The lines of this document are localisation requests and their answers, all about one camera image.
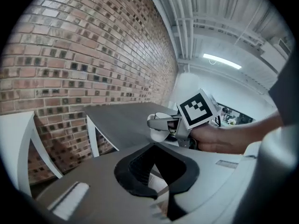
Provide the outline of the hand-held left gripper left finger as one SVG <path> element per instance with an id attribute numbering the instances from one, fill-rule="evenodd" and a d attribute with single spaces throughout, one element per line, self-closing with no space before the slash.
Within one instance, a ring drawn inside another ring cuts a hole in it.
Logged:
<path id="1" fill-rule="evenodd" d="M 83 182 L 89 189 L 68 224 L 167 224 L 167 217 L 154 199 L 131 195 L 114 176 L 116 164 L 141 148 L 131 147 L 85 161 L 52 183 L 37 202 L 48 208 L 75 182 Z"/>

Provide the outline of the dark grey table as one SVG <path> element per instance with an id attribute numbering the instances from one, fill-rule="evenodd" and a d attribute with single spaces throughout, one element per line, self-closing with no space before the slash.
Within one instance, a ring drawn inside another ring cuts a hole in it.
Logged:
<path id="1" fill-rule="evenodd" d="M 86 106 L 87 128 L 93 157 L 99 156 L 96 130 L 116 150 L 147 145 L 153 142 L 147 117 L 156 112 L 169 115 L 177 111 L 155 103 L 125 103 L 118 105 Z"/>

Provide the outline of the black framed window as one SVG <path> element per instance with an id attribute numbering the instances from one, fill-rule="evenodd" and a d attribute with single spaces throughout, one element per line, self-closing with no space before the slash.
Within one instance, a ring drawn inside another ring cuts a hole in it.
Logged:
<path id="1" fill-rule="evenodd" d="M 221 126 L 231 126 L 228 123 L 229 119 L 235 119 L 236 120 L 236 125 L 243 125 L 243 124 L 248 124 L 248 123 L 252 123 L 254 121 L 253 118 L 251 118 L 250 116 L 247 116 L 239 111 L 236 111 L 228 106 L 225 106 L 221 103 L 218 103 L 220 109 L 221 109 L 221 113 L 220 113 L 220 122 L 221 122 Z M 228 108 L 228 112 L 225 114 L 222 114 L 222 109 L 223 107 L 227 107 Z"/>

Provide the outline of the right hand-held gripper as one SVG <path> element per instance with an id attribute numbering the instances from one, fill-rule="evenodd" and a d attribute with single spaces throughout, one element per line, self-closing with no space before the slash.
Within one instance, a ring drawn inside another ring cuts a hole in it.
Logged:
<path id="1" fill-rule="evenodd" d="M 220 107 L 212 94 L 203 89 L 180 101 L 177 108 L 179 117 L 149 119 L 147 125 L 158 131 L 176 130 L 175 137 L 180 147 L 197 148 L 190 136 L 193 128 L 213 119 L 220 124 Z"/>

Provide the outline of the white table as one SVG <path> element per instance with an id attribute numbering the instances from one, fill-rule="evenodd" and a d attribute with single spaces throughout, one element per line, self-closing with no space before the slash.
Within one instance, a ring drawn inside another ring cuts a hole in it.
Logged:
<path id="1" fill-rule="evenodd" d="M 32 142 L 41 159 L 57 177 L 63 175 L 48 155 L 37 132 L 33 111 L 0 116 L 0 158 L 14 187 L 31 195 L 28 150 Z"/>

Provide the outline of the white ceiling pipes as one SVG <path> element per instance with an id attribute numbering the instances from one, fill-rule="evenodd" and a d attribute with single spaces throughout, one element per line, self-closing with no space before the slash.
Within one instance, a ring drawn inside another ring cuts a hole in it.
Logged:
<path id="1" fill-rule="evenodd" d="M 267 46 L 287 58 L 295 39 L 269 0 L 159 0 L 179 54 L 191 59 L 199 50 L 198 36 L 260 56 Z"/>

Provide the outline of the person's right hand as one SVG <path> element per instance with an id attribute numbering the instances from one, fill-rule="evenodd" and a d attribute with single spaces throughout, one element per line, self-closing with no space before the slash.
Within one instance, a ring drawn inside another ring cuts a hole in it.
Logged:
<path id="1" fill-rule="evenodd" d="M 192 129 L 191 137 L 197 142 L 197 148 L 200 151 L 222 154 L 242 154 L 242 147 L 233 143 L 228 130 L 221 127 L 215 127 L 210 124 L 204 124 Z"/>

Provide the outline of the person's right forearm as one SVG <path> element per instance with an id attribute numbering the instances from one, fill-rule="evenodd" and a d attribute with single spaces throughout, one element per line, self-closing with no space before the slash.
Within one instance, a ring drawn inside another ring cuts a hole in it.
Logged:
<path id="1" fill-rule="evenodd" d="M 278 111 L 263 120 L 238 125 L 234 128 L 232 144 L 235 154 L 242 154 L 246 148 L 254 142 L 261 141 L 266 134 L 283 126 L 282 118 Z"/>

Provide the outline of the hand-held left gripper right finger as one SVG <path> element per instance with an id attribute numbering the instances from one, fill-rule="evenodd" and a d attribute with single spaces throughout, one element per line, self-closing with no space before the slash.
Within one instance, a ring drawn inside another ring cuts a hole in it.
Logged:
<path id="1" fill-rule="evenodd" d="M 242 198 L 243 178 L 235 167 L 242 156 L 195 151 L 169 144 L 158 144 L 171 156 L 182 160 L 174 184 L 178 193 L 170 193 L 168 213 L 176 221 L 233 221 Z"/>

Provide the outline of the long ceiling light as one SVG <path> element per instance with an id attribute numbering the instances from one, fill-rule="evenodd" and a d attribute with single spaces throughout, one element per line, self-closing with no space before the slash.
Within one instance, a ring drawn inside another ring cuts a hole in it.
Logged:
<path id="1" fill-rule="evenodd" d="M 223 59 L 221 57 L 218 57 L 218 56 L 213 56 L 213 55 L 210 55 L 210 54 L 206 54 L 204 53 L 203 54 L 203 58 L 206 58 L 206 59 L 210 59 L 210 60 L 214 60 L 216 62 L 220 62 L 220 63 L 223 63 L 225 65 L 228 65 L 230 67 L 233 67 L 237 70 L 241 69 L 242 67 L 234 62 L 231 62 L 229 60 L 226 60 L 226 59 Z"/>

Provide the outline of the white cup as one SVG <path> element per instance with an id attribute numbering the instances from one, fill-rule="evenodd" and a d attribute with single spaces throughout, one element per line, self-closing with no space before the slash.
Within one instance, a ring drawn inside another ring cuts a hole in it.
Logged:
<path id="1" fill-rule="evenodd" d="M 161 119 L 161 118 L 170 118 L 171 115 L 163 113 L 163 112 L 156 112 L 155 114 L 151 114 L 148 116 L 148 119 Z M 170 135 L 170 130 L 167 131 L 158 131 L 152 128 L 150 129 L 150 136 L 155 142 L 163 142 L 169 135 Z"/>

